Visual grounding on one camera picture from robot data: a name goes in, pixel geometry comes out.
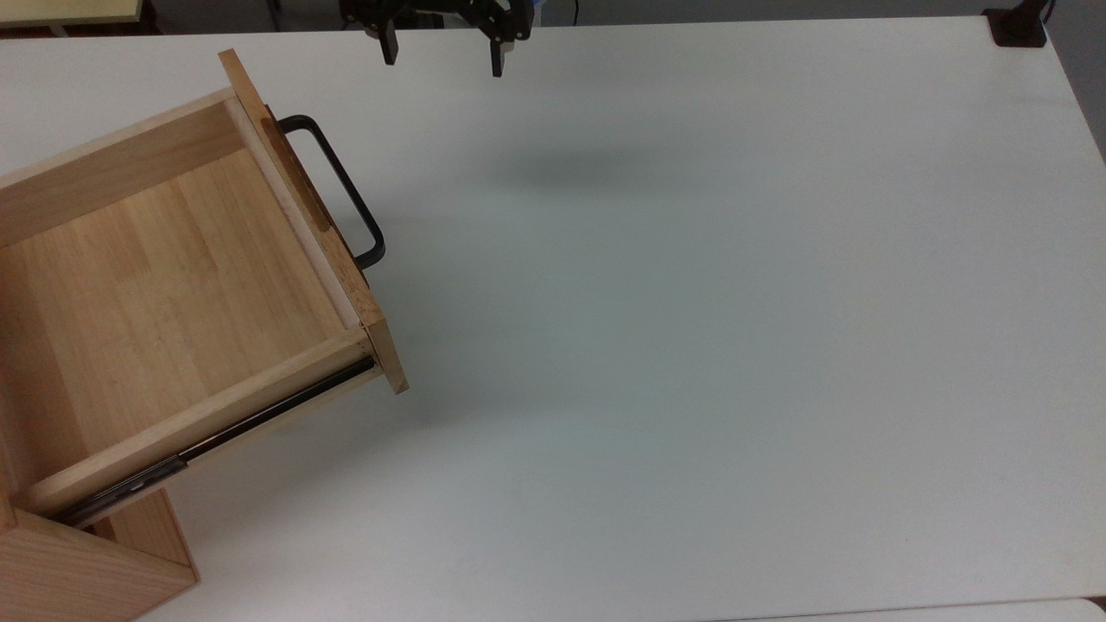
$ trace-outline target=white tabletop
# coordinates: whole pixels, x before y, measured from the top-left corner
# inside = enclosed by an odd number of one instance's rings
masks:
[[[0,173],[226,86],[388,236],[411,390],[171,496],[152,620],[692,621],[1106,593],[1106,169],[977,18],[0,41]],[[367,242],[294,141],[355,248]]]
[[[1103,610],[1085,600],[936,607],[868,613],[771,618],[772,622],[1103,622]],[[769,622],[745,620],[743,622]]]

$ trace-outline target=open drawer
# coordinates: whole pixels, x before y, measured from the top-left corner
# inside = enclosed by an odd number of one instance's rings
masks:
[[[233,51],[220,59],[231,89],[0,178],[0,610],[25,591],[7,572],[34,558],[11,552],[18,536],[190,567],[155,493],[189,456],[342,384],[407,387],[358,267],[379,230],[313,122],[274,120]],[[351,255],[307,180],[283,135],[298,128],[374,229],[368,253]],[[161,600],[182,589],[168,584]],[[138,600],[28,619],[157,601]]]

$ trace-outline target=light wood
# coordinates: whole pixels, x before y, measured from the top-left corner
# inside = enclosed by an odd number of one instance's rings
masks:
[[[368,354],[351,329],[143,429],[17,495],[17,507],[49,516]]]
[[[0,247],[242,148],[221,103],[228,95],[213,93],[0,178]]]
[[[295,157],[295,152],[288,144],[284,134],[276,126],[272,112],[262,102],[253,87],[246,69],[233,50],[220,52],[223,70],[230,79],[230,84],[238,95],[242,108],[249,116],[253,128],[269,157],[276,164],[281,179],[290,190],[300,211],[312,227],[312,232],[326,255],[327,261],[342,283],[349,301],[353,303],[362,324],[373,340],[373,350],[384,369],[388,384],[396,393],[408,387],[407,376],[399,356],[395,351],[392,336],[385,323],[384,313],[376,303],[376,298],[365,281],[365,276],[353,261],[353,255],[337,227],[331,220],[330,214],[320,200],[314,186],[307,179],[306,173]]]
[[[269,188],[276,197],[276,203],[280,204],[284,217],[288,218],[289,226],[292,227],[295,238],[300,241],[300,247],[306,253],[307,261],[315,269],[323,289],[326,290],[326,296],[330,297],[331,303],[334,304],[335,312],[342,319],[342,325],[347,329],[358,325],[361,319],[357,317],[357,311],[353,308],[353,303],[349,301],[349,297],[346,296],[345,289],[342,288],[342,283],[338,282],[337,274],[334,273],[334,268],[331,267],[330,260],[319,245],[319,240],[312,234],[310,225],[304,220],[303,212],[296,206],[292,193],[284,185],[280,172],[276,170],[276,165],[269,157],[269,152],[265,151],[264,145],[261,143],[261,137],[258,136],[257,129],[253,128],[253,124],[242,108],[241,102],[238,101],[238,97],[229,97],[223,104],[227,106],[234,126],[238,127],[238,133],[242,136],[246,148],[253,156],[253,160],[257,162],[258,167],[261,169],[261,174],[269,184]]]
[[[11,507],[8,493],[0,487],[0,533],[15,527],[15,508]]]
[[[142,0],[2,0],[0,28],[138,21]]]
[[[192,566],[177,517],[164,490],[154,490],[122,509],[115,509],[94,526],[94,532],[128,549],[181,566]]]
[[[15,510],[0,533],[0,620],[121,622],[186,590],[181,566]]]
[[[369,349],[368,340],[365,340],[364,342],[362,342],[362,345],[367,351]],[[281,416],[276,417],[275,419],[272,419],[272,421],[270,421],[268,423],[262,424],[261,426],[259,426],[259,427],[250,431],[249,434],[244,434],[242,436],[233,438],[230,442],[228,442],[228,443],[226,443],[223,445],[220,445],[218,448],[212,449],[211,452],[209,452],[207,454],[204,454],[204,456],[194,459],[191,463],[189,463],[189,468],[196,467],[196,466],[202,466],[209,459],[211,459],[211,458],[213,458],[213,457],[222,454],[223,452],[233,450],[234,448],[241,447],[243,444],[249,443],[251,440],[254,440],[254,439],[261,437],[264,434],[269,434],[273,429],[276,429],[280,426],[286,425],[289,422],[298,419],[299,417],[301,417],[301,416],[310,413],[311,411],[314,411],[315,408],[319,408],[320,406],[323,406],[324,404],[327,404],[328,402],[331,402],[332,400],[334,400],[336,397],[345,395],[346,393],[348,393],[348,392],[351,392],[351,391],[353,391],[353,390],[362,386],[363,384],[367,383],[368,381],[371,381],[373,379],[376,379],[376,377],[378,377],[380,375],[384,375],[384,372],[380,370],[379,365],[373,367],[372,370],[369,370],[367,372],[358,374],[357,376],[355,376],[353,379],[349,379],[346,382],[342,383],[340,386],[336,386],[336,387],[327,391],[326,393],[324,393],[324,394],[322,394],[322,395],[320,395],[317,397],[313,397],[313,398],[309,400],[307,402],[305,402],[303,404],[300,404],[299,406],[292,408],[291,411],[288,411],[286,413],[283,413]],[[137,495],[134,495],[133,497],[128,497],[127,499],[124,499],[123,501],[119,501],[117,505],[112,506],[111,508],[104,510],[103,512],[100,512],[97,515],[93,515],[93,516],[88,517],[86,520],[84,520],[81,525],[77,525],[76,527],[77,528],[83,528],[83,527],[85,527],[87,525],[93,525],[94,528],[104,530],[105,535],[102,536],[102,537],[106,537],[108,539],[114,539],[114,536],[108,536],[108,535],[113,533],[111,531],[111,529],[112,529],[112,522],[116,520],[119,510],[121,509],[129,508],[129,506],[132,504],[142,502],[147,495],[153,495],[155,493],[160,493],[165,488],[165,486],[167,486],[169,484],[169,481],[171,479],[173,478],[169,478],[169,479],[161,480],[161,481],[159,481],[157,484],[149,485],[146,488],[144,488],[142,490],[142,493],[138,493]],[[145,549],[139,548],[137,546],[134,547],[134,548],[137,548],[138,550],[145,550]]]
[[[0,249],[0,282],[17,491],[345,330],[244,149]]]
[[[39,516],[364,356],[284,418],[378,375],[406,388],[364,276],[228,68],[246,100],[0,178],[0,621],[131,620],[197,580],[161,485],[88,532]]]

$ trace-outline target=wooden drawer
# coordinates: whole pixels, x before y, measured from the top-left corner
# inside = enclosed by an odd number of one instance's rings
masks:
[[[195,574],[157,488],[179,468],[97,510],[105,490],[342,383],[407,387],[283,134],[317,128],[282,131],[220,59],[230,89],[0,179],[2,620],[129,620],[175,595]]]

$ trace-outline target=wooden cabinet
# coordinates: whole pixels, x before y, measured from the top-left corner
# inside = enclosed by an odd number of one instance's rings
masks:
[[[196,581],[167,475],[49,518],[258,413],[407,387],[280,125],[220,58],[230,89],[0,179],[2,620],[129,620]]]

